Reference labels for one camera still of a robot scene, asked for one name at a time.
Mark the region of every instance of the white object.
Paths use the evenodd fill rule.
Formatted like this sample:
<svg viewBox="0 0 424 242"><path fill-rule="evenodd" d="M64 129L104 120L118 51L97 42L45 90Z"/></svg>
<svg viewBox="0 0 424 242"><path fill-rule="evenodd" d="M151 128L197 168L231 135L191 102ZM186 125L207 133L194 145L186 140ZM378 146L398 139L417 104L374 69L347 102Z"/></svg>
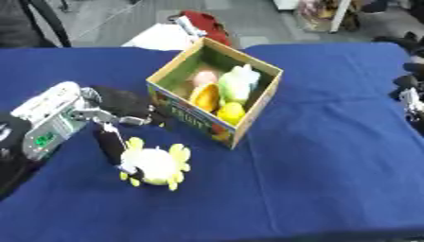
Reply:
<svg viewBox="0 0 424 242"><path fill-rule="evenodd" d="M180 171L172 156L160 148L126 150L122 153L121 160L120 168L129 174L134 174L136 168L139 168L143 171L146 181L166 181Z"/></svg>
<svg viewBox="0 0 424 242"><path fill-rule="evenodd" d="M250 93L256 88L259 78L260 73L253 71L250 64L245 64L243 67L235 66L218 81L220 105L224 106L227 102L244 105Z"/></svg>
<svg viewBox="0 0 424 242"><path fill-rule="evenodd" d="M409 112L423 112L424 103L419 100L419 94L415 88L407 89L400 93L400 101L403 103L405 110Z"/></svg>
<svg viewBox="0 0 424 242"><path fill-rule="evenodd" d="M339 7L337 7L336 15L334 15L333 21L331 22L330 33L335 33L339 31L340 24L345 17L347 9L349 9L350 3L352 0L341 0Z"/></svg>
<svg viewBox="0 0 424 242"><path fill-rule="evenodd" d="M65 81L32 97L10 114L28 120L33 126L37 126L48 116L61 111L64 106L68 106L78 99L82 99L79 85L72 81Z"/></svg>
<svg viewBox="0 0 424 242"><path fill-rule="evenodd" d="M294 10L299 5L299 0L274 0L278 10Z"/></svg>
<svg viewBox="0 0 424 242"><path fill-rule="evenodd" d="M185 50L191 46L192 41L192 37L178 25L156 24L122 46L156 50Z"/></svg>
<svg viewBox="0 0 424 242"><path fill-rule="evenodd" d="M195 40L207 35L206 31L200 30L191 24L191 21L186 16L179 17L175 20L175 23L182 27L188 35L193 36Z"/></svg>

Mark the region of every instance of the table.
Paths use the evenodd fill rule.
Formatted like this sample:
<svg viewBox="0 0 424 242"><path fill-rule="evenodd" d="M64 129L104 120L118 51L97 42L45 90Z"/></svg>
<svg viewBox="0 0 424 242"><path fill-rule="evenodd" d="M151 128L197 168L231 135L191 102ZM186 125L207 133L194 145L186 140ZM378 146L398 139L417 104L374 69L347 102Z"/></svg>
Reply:
<svg viewBox="0 0 424 242"><path fill-rule="evenodd" d="M262 45L285 70L275 97L234 151L175 122L123 129L147 147L184 143L192 171L177 192L120 181L78 133L0 203L0 241L314 241L424 232L424 142L387 94L403 51L387 43ZM145 94L176 52L135 48L1 50L0 109L63 80Z"/></svg>

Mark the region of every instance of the red bag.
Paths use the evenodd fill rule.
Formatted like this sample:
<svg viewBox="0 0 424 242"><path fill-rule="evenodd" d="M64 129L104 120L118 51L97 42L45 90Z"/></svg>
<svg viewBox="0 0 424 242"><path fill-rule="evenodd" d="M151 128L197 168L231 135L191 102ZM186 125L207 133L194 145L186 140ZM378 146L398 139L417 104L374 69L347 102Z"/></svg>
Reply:
<svg viewBox="0 0 424 242"><path fill-rule="evenodd" d="M229 35L227 31L225 31L223 25L219 23L217 19L210 14L193 10L184 10L179 15L170 16L168 19L172 21L175 18L184 15L191 21L191 24L193 24L195 27L200 30L206 31L207 38L231 46L231 41L228 37Z"/></svg>

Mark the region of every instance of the pink toy ball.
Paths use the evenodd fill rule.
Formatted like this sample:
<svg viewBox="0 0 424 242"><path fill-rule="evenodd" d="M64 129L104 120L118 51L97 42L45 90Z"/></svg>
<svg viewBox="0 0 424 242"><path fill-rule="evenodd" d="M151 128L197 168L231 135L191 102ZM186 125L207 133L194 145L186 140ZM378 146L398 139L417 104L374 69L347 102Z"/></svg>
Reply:
<svg viewBox="0 0 424 242"><path fill-rule="evenodd" d="M200 71L193 78L194 87L200 87L210 82L213 82L213 83L218 82L218 76L213 71Z"/></svg>

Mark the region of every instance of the toy orange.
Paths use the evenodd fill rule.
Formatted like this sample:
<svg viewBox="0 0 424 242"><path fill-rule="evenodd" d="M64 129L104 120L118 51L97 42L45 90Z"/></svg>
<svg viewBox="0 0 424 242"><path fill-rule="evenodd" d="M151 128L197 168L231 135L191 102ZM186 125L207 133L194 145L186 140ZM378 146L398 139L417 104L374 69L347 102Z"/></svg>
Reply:
<svg viewBox="0 0 424 242"><path fill-rule="evenodd" d="M207 112L212 112L217 109L219 100L218 86L215 83L207 83L195 88L189 101Z"/></svg>

